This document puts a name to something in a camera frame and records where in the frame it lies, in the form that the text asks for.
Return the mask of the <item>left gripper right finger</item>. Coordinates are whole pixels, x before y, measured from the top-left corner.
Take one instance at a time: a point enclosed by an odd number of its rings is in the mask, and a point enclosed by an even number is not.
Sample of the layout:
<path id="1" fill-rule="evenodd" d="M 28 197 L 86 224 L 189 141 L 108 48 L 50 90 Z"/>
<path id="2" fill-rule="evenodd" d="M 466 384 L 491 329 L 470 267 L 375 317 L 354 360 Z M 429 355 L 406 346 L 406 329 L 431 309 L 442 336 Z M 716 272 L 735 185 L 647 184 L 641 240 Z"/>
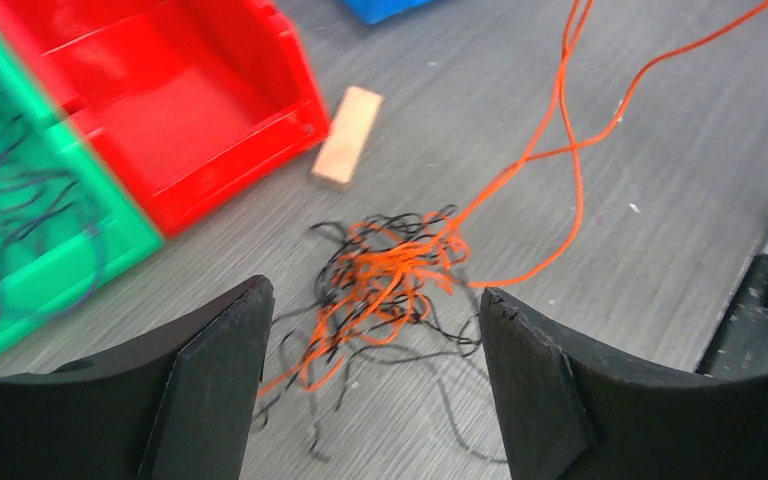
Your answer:
<path id="1" fill-rule="evenodd" d="M 497 288 L 480 329 L 513 478 L 768 479 L 768 373 L 656 364 Z"/>

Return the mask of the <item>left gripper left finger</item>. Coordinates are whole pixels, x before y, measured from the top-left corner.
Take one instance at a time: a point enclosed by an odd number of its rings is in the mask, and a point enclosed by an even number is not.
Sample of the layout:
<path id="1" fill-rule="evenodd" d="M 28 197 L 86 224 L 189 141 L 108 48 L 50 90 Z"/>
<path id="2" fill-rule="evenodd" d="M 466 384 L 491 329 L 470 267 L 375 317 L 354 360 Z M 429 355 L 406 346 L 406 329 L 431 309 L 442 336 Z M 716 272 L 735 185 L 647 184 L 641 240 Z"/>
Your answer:
<path id="1" fill-rule="evenodd" d="M 46 374 L 0 377 L 0 479 L 236 479 L 274 294 L 253 276 Z"/>

